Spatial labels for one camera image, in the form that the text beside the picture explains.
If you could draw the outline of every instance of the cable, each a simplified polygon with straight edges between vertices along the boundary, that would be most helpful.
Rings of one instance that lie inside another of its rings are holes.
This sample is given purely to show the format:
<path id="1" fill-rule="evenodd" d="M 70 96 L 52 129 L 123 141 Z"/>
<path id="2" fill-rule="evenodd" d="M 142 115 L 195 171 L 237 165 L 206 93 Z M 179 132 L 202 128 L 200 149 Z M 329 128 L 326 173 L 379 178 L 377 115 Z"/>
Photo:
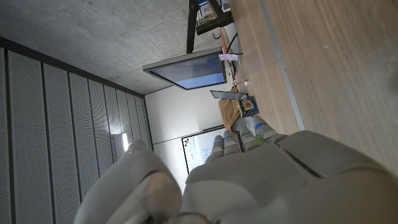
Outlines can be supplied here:
<path id="1" fill-rule="evenodd" d="M 238 33 L 235 34 L 235 36 L 232 38 L 231 42 L 229 43 L 228 48 L 226 49 L 226 53 L 228 54 L 229 49 L 231 48 L 232 42 L 234 42 L 235 38 L 238 36 Z"/>

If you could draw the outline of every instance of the whiteboard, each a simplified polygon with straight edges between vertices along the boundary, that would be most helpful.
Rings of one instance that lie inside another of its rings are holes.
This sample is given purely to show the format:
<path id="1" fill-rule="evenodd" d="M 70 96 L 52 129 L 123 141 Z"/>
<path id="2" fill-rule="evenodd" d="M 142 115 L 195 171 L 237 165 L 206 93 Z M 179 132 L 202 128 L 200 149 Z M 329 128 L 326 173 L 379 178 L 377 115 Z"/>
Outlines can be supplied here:
<path id="1" fill-rule="evenodd" d="M 214 138 L 217 135 L 222 136 L 224 131 L 226 131 L 225 128 L 181 138 L 187 159 L 188 172 L 205 163 L 213 149 Z"/>

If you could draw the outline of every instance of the monitor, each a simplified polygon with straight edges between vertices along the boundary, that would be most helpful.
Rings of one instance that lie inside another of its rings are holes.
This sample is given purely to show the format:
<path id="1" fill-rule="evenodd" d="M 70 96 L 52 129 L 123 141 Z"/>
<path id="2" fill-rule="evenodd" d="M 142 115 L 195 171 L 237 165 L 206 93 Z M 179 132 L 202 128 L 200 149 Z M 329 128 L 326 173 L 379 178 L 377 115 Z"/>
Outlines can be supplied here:
<path id="1" fill-rule="evenodd" d="M 184 90 L 226 83 L 221 47 L 202 50 L 142 66 L 144 72 Z"/>
<path id="2" fill-rule="evenodd" d="M 246 96 L 245 93 L 217 91 L 217 90 L 210 90 L 210 93 L 213 95 L 214 98 L 230 99 L 230 100 L 240 100 L 242 97 Z"/>

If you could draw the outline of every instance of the perforated wall panel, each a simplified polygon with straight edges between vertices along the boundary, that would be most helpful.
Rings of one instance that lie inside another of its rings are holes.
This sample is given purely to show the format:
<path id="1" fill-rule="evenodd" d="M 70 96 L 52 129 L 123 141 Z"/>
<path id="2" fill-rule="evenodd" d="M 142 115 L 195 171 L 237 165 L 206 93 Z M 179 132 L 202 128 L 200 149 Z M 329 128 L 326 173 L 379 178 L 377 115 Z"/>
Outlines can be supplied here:
<path id="1" fill-rule="evenodd" d="M 129 106 L 129 115 L 130 115 L 130 125 L 132 129 L 132 138 L 133 140 L 141 138 L 141 132 L 139 130 L 138 123 L 138 115 L 137 115 L 137 107 L 136 107 L 136 97 L 130 94 L 127 94 L 127 104 Z"/>
<path id="2" fill-rule="evenodd" d="M 129 108 L 127 106 L 126 93 L 120 90 L 116 90 L 116 94 L 118 97 L 120 125 L 122 127 L 122 133 L 126 133 L 128 142 L 132 143 L 132 133 L 131 133 Z"/>
<path id="3" fill-rule="evenodd" d="M 153 150 L 153 148 L 152 148 L 152 139 L 150 138 L 150 127 L 149 127 L 149 124 L 148 124 L 148 122 L 149 122 L 149 120 L 148 120 L 148 114 L 147 114 L 147 106 L 146 106 L 146 103 L 145 103 L 145 99 L 142 99 L 142 106 L 143 106 L 143 110 L 144 110 L 144 116 L 145 116 L 145 124 L 146 124 L 146 127 L 147 127 L 147 137 L 148 137 L 148 142 L 149 142 L 149 148 L 150 149 L 152 149 Z"/>
<path id="4" fill-rule="evenodd" d="M 17 223 L 52 223 L 49 157 L 40 62 L 9 52 Z"/>
<path id="5" fill-rule="evenodd" d="M 120 127 L 118 100 L 116 99 L 116 90 L 112 87 L 104 85 L 106 112 L 108 112 L 109 119 L 109 130 L 111 134 L 122 133 Z M 116 149 L 112 148 L 113 161 L 116 162 L 118 159 L 116 155 Z"/>
<path id="6" fill-rule="evenodd" d="M 68 75 L 44 64 L 55 221 L 73 223 L 80 205 Z"/>
<path id="7" fill-rule="evenodd" d="M 0 48 L 0 219 L 4 223 L 11 223 L 6 73 L 4 62 L 4 50 Z"/>
<path id="8" fill-rule="evenodd" d="M 90 96 L 86 78 L 72 73 L 70 73 L 69 76 L 73 120 L 75 122 L 75 144 L 78 155 L 81 197 L 84 198 L 91 186 L 98 179 Z"/>
<path id="9" fill-rule="evenodd" d="M 106 117 L 104 88 L 102 84 L 94 82 L 93 80 L 88 80 L 88 83 L 90 86 L 91 107 L 93 109 L 99 173 L 102 175 L 113 164 L 108 119 Z"/>
<path id="10" fill-rule="evenodd" d="M 139 122 L 139 129 L 141 132 L 141 139 L 147 144 L 149 147 L 149 140 L 147 135 L 147 125 L 145 122 L 145 114 L 144 114 L 144 107 L 142 105 L 142 99 L 136 97 L 136 106 L 137 106 L 137 114 L 138 114 L 138 122 Z"/>

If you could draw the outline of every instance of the white robotic hand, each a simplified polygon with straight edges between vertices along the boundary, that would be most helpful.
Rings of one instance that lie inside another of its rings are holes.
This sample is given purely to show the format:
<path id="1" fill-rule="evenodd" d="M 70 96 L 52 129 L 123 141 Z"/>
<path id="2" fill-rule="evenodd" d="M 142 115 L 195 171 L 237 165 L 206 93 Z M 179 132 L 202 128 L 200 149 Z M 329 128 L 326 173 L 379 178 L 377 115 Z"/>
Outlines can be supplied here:
<path id="1" fill-rule="evenodd" d="M 142 141 L 129 146 L 84 198 L 75 223 L 396 223 L 398 181 L 354 149 L 310 131 L 277 134 L 253 117 L 260 144 L 215 137 L 181 191 Z"/>
<path id="2" fill-rule="evenodd" d="M 181 207 L 181 191 L 163 162 L 141 140 L 90 189 L 75 224 L 162 223 Z"/>

